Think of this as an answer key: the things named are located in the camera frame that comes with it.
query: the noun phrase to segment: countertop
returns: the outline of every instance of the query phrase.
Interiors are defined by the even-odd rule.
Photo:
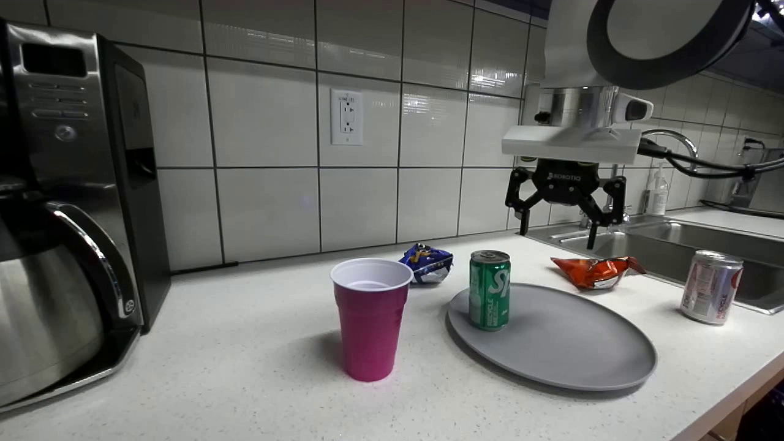
[[[468,357],[445,334],[442,307],[468,287],[472,249],[508,253],[512,282],[573,291],[548,263],[567,253],[518,235],[436,246],[455,254],[455,270],[436,289],[410,289],[397,365],[381,383],[353,383],[337,365],[328,270],[357,254],[398,258],[403,248],[243,264],[175,278],[156,325],[119,374],[0,421],[0,438],[659,441],[784,351],[784,313],[731,309],[724,325],[702,325],[676,312],[681,285],[633,275],[591,298],[655,346],[647,385],[615,400],[540,393]]]

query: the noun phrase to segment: white tile wall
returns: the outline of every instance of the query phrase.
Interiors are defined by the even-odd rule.
[[[114,42],[200,52],[199,0],[48,0],[48,18]]]
[[[211,68],[219,167],[316,167],[316,73],[218,62]]]
[[[524,85],[527,84],[540,84],[544,80],[544,29],[533,26],[528,29],[528,47],[524,60]]]
[[[213,167],[202,60],[135,47],[121,49],[145,63],[156,164]]]
[[[211,169],[161,169],[158,188],[170,270],[222,264],[216,175]]]
[[[403,85],[401,167],[461,167],[464,93]]]
[[[44,0],[0,15],[47,23]],[[518,226],[499,139],[522,85],[544,80],[540,19],[488,0],[48,0],[48,19],[145,63],[174,270]],[[330,143],[332,90],[363,93],[357,148]],[[747,135],[784,135],[782,96],[716,73],[631,93],[655,102],[633,128],[685,128],[719,162]],[[654,164],[621,167],[629,211]],[[664,176],[668,208],[728,192],[668,164]],[[531,229],[580,219],[539,204]]]
[[[320,169],[324,249],[395,242],[397,169]]]
[[[401,0],[319,0],[319,68],[398,78]]]
[[[319,253],[316,169],[219,169],[224,263]]]
[[[516,124],[516,117],[518,100],[471,93],[464,167],[512,167],[512,158],[499,150],[499,139]]]
[[[472,9],[447,0],[407,2],[403,80],[464,89]]]
[[[518,99],[528,24],[474,13],[472,35],[471,90]]]
[[[398,169],[397,242],[458,232],[461,169]]]
[[[314,0],[202,0],[205,52],[316,67]]]
[[[458,235],[504,230],[508,169],[464,169],[461,188]]]
[[[364,144],[332,144],[332,90],[363,93]],[[319,77],[319,139],[324,167],[397,167],[398,84]]]

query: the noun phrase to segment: green soda can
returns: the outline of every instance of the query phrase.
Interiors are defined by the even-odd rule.
[[[496,330],[508,320],[508,254],[471,253],[468,316],[474,328]]]

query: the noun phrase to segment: kettle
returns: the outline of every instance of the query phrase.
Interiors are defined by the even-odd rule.
[[[136,305],[113,240],[77,207],[0,176],[0,407],[86,365],[116,319],[135,323]]]

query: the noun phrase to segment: round tray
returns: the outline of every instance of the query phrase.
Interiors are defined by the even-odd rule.
[[[508,323],[496,330],[480,330],[468,320],[468,291],[447,305],[445,323],[480,361],[555,390],[631,393],[655,365],[654,346],[627,319],[535,285],[512,285]]]

